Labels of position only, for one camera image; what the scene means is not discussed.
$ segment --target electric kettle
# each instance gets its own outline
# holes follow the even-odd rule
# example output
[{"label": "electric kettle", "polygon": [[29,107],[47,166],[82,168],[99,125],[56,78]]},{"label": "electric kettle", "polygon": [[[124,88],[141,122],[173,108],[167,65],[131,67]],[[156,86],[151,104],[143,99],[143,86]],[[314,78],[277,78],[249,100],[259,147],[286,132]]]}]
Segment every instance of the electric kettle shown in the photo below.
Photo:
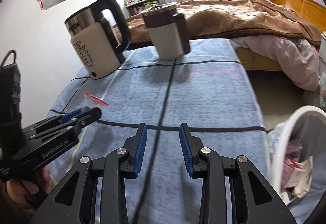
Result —
[{"label": "electric kettle", "polygon": [[[120,44],[102,11],[109,9],[122,35]],[[130,45],[130,31],[116,0],[97,0],[73,15],[65,25],[71,44],[92,79],[100,79],[121,66]]]}]

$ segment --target metal screw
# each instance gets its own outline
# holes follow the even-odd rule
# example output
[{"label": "metal screw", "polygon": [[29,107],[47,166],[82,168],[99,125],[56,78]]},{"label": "metal screw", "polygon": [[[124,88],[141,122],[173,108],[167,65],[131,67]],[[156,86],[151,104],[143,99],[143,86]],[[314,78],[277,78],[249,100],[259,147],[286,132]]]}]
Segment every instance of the metal screw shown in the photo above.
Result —
[{"label": "metal screw", "polygon": [[81,163],[87,163],[87,162],[89,162],[89,157],[87,157],[87,156],[81,157],[79,161]]},{"label": "metal screw", "polygon": [[125,154],[127,152],[127,150],[125,148],[119,148],[117,149],[117,154]]},{"label": "metal screw", "polygon": [[239,156],[238,160],[240,162],[247,162],[248,161],[248,158],[246,156]]},{"label": "metal screw", "polygon": [[202,153],[208,154],[208,153],[211,152],[211,149],[210,149],[210,148],[207,148],[207,147],[203,147],[203,148],[201,149],[201,151],[202,151]]}]

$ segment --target blue gripper pad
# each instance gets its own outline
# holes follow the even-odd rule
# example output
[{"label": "blue gripper pad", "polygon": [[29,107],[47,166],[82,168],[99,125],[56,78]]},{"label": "blue gripper pad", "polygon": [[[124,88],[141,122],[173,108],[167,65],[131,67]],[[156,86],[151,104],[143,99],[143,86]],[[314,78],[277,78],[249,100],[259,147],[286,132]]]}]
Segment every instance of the blue gripper pad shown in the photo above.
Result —
[{"label": "blue gripper pad", "polygon": [[135,168],[134,174],[138,177],[138,174],[141,171],[142,161],[144,159],[145,147],[147,141],[147,126],[144,124],[143,130],[141,132],[141,137],[139,139],[138,148],[135,155]]},{"label": "blue gripper pad", "polygon": [[185,135],[185,131],[184,131],[182,125],[179,128],[179,139],[180,139],[182,153],[183,153],[184,160],[185,160],[185,167],[186,167],[187,173],[189,174],[190,177],[192,177],[193,173],[194,173],[194,168],[192,165],[192,154],[191,154],[189,143],[188,143],[188,140],[187,140],[187,137]]},{"label": "blue gripper pad", "polygon": [[62,118],[61,118],[61,120],[59,121],[59,124],[61,125],[61,124],[64,124],[65,122],[68,122],[71,118],[73,118],[73,117],[75,117],[75,116],[77,116],[77,115],[79,115],[79,114],[81,114],[81,113],[85,113],[85,112],[87,112],[87,111],[89,111],[90,110],[90,107],[88,107],[88,106],[84,106],[83,108],[80,108],[80,109],[77,109],[77,110],[75,110],[75,111],[73,111],[73,112],[71,112],[71,113],[68,113],[68,114],[65,114]]}]

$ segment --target hand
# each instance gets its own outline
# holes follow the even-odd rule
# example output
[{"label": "hand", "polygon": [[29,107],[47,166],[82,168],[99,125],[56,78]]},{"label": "hand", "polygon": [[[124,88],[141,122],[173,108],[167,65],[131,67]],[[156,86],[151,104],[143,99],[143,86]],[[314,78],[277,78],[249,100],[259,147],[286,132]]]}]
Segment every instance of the hand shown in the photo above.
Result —
[{"label": "hand", "polygon": [[[42,179],[42,183],[40,184],[43,191],[48,195],[53,190],[55,183],[50,177],[50,171],[48,168],[44,167],[41,171],[36,173],[38,178]],[[27,188],[27,190],[32,194],[36,194],[39,191],[39,188],[37,185],[22,180],[23,184]],[[7,192],[10,196],[10,198],[17,203],[20,207],[26,207],[28,205],[28,202],[25,198],[25,195],[27,195],[24,188],[21,186],[19,181],[17,179],[11,179],[7,183]]]}]

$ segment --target floor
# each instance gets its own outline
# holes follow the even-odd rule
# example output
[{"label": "floor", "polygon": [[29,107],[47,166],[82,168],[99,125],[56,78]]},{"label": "floor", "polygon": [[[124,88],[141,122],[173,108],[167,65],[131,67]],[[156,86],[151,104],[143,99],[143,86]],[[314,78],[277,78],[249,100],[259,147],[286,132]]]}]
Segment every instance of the floor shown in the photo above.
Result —
[{"label": "floor", "polygon": [[248,71],[248,76],[265,118],[266,130],[286,121],[304,106],[303,89],[298,88],[283,73],[276,71]]}]

